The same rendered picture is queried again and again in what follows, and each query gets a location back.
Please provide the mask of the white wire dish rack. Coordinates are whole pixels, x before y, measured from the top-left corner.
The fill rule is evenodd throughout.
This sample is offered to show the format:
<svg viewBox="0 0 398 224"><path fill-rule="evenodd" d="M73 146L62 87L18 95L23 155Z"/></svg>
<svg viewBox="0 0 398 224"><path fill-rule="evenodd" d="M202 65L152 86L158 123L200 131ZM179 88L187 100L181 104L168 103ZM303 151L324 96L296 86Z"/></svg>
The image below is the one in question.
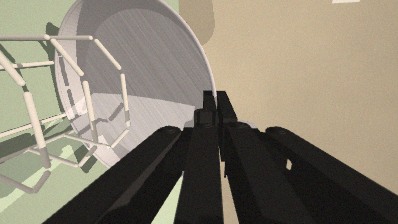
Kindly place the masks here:
<svg viewBox="0 0 398 224"><path fill-rule="evenodd" d="M63 56L63 58L68 62L68 64L73 68L73 70L79 76L83 76L84 72L79 68L79 66L74 62L74 60L68 55L68 53L63 49L63 47L58 43L57 40L92 40L92 39L93 39L93 37L90 35L88 35L88 36L49 36L47 34L0 35L0 40L50 40L50 42L53 44L53 46L58 50L58 52ZM111 63L117 68L117 70L121 70L121 66L112 57L112 55L106 50L106 48L100 43L100 41L98 39L94 39L94 43L106 55L106 57L111 61ZM54 61L10 64L10 62L0 52L0 64L1 64L0 70L5 69L5 71L10 75L10 77L15 81L15 83L18 86L24 86L26 84L26 82L14 68L53 65ZM126 126L129 127L130 126L130 116L129 116L129 108L128 108L125 75L123 73L120 74L120 80L121 80ZM81 167L91 157L91 155L97 150L97 146L109 149L110 145L99 143L99 140L98 140L93 106L92 106L91 95L90 95L90 90L89 90L89 84L87 81L83 81L82 86L83 86L83 91L84 91L85 102L86 102L86 107L87 107L93 141L84 139L84 138L80 138L77 136L69 135L69 134L75 132L74 129L67 131L65 133L62 133L60 135L57 135L55 137L52 137L50 139L44 140L42 129L41 129L40 125L50 122L50 121L53 121L53 120L56 120L56 119L59 119L59 118L62 118L62 117L65 117L66 114L63 113L63 114L53 116L53 117L39 121L32 94L30 92L24 92L23 98L25 101L25 105L27 108L27 112L28 112L31 124L0 133L0 138L23 131L23 130L26 130L26 129L29 129L29 128L32 128L37 144L27 147L25 149L22 149L20 151L17 151L15 153L5 156L3 158L0 158L0 163L30 151L30 152L33 152L33 153L41 156L42 163L43 163L43 166L45 169L49 169L51 167L50 159L53 159L55 161L58 161L58 162L61 162L61 163L64 163L64 164L67 164L67 165L70 165L73 167L78 167L78 166ZM64 158L61 158L61 157L58 157L58 156L48 153L46 144L49 142L52 142L54 140L57 140L61 137L67 137L70 139L78 140L81 142L92 144L94 146L88 151L88 153L83 157L83 159L78 164L76 162L73 162L73 161L70 161L70 160L67 160L67 159L64 159ZM37 150L35 148L38 148L39 150ZM46 182L46 180L48 179L48 177L50 175L51 175L51 171L46 170L34 188L30 188L22 183L19 183L9 177L4 176L2 174L0 174L0 180L15 187L15 188L20 189L28 194L32 194L32 193L36 194L41 189L41 187L43 186L43 184Z"/></svg>

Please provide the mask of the grey round plate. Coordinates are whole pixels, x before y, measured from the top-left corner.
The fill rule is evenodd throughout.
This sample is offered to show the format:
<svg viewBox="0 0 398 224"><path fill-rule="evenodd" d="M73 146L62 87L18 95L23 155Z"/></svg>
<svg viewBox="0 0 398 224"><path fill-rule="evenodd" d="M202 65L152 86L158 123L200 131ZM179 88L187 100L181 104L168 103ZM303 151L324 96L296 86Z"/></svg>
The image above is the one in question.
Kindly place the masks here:
<svg viewBox="0 0 398 224"><path fill-rule="evenodd" d="M203 91L217 94L207 56L184 19L163 0L77 0L57 40L84 72L79 76L55 48L54 69L65 114L78 137L92 140L82 82L88 81L99 143L92 154L108 169L157 129L194 120ZM121 66L111 63L98 39ZM125 75L130 126L126 126L120 74ZM129 132L111 148L125 130Z"/></svg>

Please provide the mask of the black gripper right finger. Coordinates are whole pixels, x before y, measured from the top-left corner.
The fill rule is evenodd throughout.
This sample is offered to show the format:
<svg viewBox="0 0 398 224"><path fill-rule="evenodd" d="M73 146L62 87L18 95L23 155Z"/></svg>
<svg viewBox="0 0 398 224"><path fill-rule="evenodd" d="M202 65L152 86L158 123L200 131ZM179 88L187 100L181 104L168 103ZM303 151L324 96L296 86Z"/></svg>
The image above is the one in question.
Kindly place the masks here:
<svg viewBox="0 0 398 224"><path fill-rule="evenodd" d="M238 120L226 91L216 94L239 224L398 224L398 195L290 130Z"/></svg>

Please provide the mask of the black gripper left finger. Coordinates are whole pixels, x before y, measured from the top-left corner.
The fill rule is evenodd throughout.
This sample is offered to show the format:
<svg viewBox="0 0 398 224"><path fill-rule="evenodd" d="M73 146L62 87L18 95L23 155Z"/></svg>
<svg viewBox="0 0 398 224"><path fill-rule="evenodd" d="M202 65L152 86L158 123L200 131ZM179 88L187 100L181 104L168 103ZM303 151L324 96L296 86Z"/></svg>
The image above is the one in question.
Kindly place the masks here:
<svg viewBox="0 0 398 224"><path fill-rule="evenodd" d="M42 224L151 224L184 171L173 224L224 224L212 91L194 120L157 129Z"/></svg>

